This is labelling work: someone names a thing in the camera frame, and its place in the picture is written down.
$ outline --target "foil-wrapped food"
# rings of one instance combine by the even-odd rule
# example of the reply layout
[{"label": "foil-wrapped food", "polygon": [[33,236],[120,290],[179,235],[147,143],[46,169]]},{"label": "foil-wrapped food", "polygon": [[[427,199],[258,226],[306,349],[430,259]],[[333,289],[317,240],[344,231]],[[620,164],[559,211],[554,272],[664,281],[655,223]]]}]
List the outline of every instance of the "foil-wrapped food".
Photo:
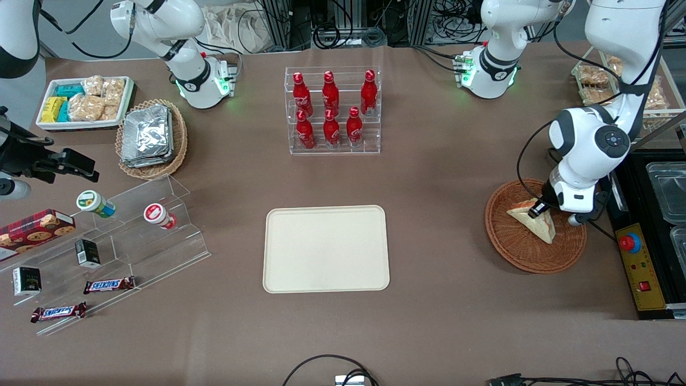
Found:
[{"label": "foil-wrapped food", "polygon": [[162,104],[130,112],[121,141],[121,162],[129,168],[169,163],[174,159],[172,112]]}]

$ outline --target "emergency stop button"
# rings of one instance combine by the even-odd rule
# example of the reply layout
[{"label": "emergency stop button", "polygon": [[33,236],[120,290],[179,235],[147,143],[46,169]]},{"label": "emergency stop button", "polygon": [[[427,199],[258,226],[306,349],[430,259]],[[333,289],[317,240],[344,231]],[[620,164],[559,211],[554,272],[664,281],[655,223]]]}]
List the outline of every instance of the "emergency stop button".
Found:
[{"label": "emergency stop button", "polygon": [[628,233],[619,238],[619,248],[629,253],[638,253],[641,250],[641,238],[635,233]]}]

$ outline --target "round wicker basket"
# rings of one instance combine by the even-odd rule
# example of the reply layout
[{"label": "round wicker basket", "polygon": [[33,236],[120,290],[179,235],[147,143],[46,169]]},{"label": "round wicker basket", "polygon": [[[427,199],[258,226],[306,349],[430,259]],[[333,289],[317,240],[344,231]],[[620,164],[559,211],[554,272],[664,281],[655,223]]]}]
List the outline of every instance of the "round wicker basket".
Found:
[{"label": "round wicker basket", "polygon": [[[179,110],[167,100],[146,100],[143,103],[134,106],[133,110],[147,109],[154,104],[164,104],[171,110],[171,129],[174,132],[174,152],[176,155],[169,163],[162,163],[160,165],[146,166],[144,168],[129,168],[124,165],[121,161],[119,162],[119,168],[121,168],[126,174],[131,177],[137,177],[140,179],[155,179],[163,174],[174,173],[183,159],[186,157],[186,151],[188,150],[188,131],[186,130],[186,122],[184,122],[183,117]],[[119,128],[117,129],[117,141],[115,142],[115,150],[117,155],[121,158],[121,136],[123,131],[123,122],[119,123]]]},{"label": "round wicker basket", "polygon": [[[540,192],[543,182],[525,179],[533,192]],[[506,212],[514,204],[531,199],[519,181],[502,185],[486,204],[486,232],[495,249],[512,265],[531,273],[557,273],[579,260],[586,246],[586,226],[573,227],[566,213],[551,209],[555,239],[547,244]]]}]

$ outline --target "red coca-cola bottle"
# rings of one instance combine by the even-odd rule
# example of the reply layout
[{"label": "red coca-cola bottle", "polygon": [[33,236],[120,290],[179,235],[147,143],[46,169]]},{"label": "red coca-cola bottle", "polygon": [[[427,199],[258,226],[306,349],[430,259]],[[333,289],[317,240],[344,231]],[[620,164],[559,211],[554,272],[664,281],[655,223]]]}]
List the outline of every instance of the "red coca-cola bottle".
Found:
[{"label": "red coca-cola bottle", "polygon": [[305,147],[305,150],[311,150],[316,145],[314,140],[314,132],[312,131],[312,124],[309,123],[305,112],[302,110],[298,110],[296,117],[298,118],[298,123],[296,124],[298,138],[300,138],[300,142]]},{"label": "red coca-cola bottle", "polygon": [[374,81],[376,74],[373,70],[368,69],[364,74],[364,84],[362,85],[362,103],[360,110],[362,115],[370,117],[377,112],[377,83]]},{"label": "red coca-cola bottle", "polygon": [[359,118],[359,109],[355,106],[350,108],[346,131],[348,132],[348,142],[352,148],[362,145],[362,120]]},{"label": "red coca-cola bottle", "polygon": [[341,146],[338,134],[338,122],[332,110],[324,112],[324,138],[327,140],[327,148],[330,150],[338,149]]},{"label": "red coca-cola bottle", "polygon": [[324,87],[322,88],[322,95],[324,97],[324,109],[333,111],[333,114],[338,116],[338,87],[333,81],[333,72],[327,71],[324,73]]},{"label": "red coca-cola bottle", "polygon": [[312,99],[309,97],[309,89],[303,82],[303,75],[299,72],[294,73],[293,81],[295,82],[293,98],[296,100],[296,106],[298,110],[304,111],[309,118],[314,113],[314,109],[312,108]]}]

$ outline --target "table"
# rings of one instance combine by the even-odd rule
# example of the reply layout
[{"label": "table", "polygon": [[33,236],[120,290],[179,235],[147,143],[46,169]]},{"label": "table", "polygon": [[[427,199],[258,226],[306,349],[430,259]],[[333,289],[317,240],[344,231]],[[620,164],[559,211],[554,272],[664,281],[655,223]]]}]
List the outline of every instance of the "table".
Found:
[{"label": "table", "polygon": [[[175,177],[191,190],[191,219],[213,255],[50,337],[29,331],[29,315],[11,305],[11,283],[0,283],[3,385],[280,385],[301,360],[323,353],[351,356],[395,386],[481,385],[513,372],[606,378],[615,375],[616,356],[662,380],[686,372],[686,324],[635,320],[617,246],[603,235],[589,228],[579,262],[556,275],[519,271],[486,236],[486,201],[516,178],[525,139],[580,102],[569,77],[573,59],[549,43],[531,44],[517,81],[497,100],[456,89],[450,73],[411,49],[244,60],[236,96],[206,111],[184,103],[161,60],[47,61],[48,80],[127,75],[139,86],[137,102],[179,107],[190,140]],[[381,154],[292,157],[285,67],[363,63],[383,64]],[[118,169],[114,132],[50,136],[97,160],[102,194],[141,182]],[[548,146],[545,135],[532,142],[525,176],[546,178]],[[27,200],[0,205],[1,217],[45,207],[75,212],[73,197],[93,185],[60,176],[54,186],[33,187]],[[363,204],[386,211],[386,290],[263,290],[271,209]],[[331,384],[350,369],[323,359],[291,382]]]}]

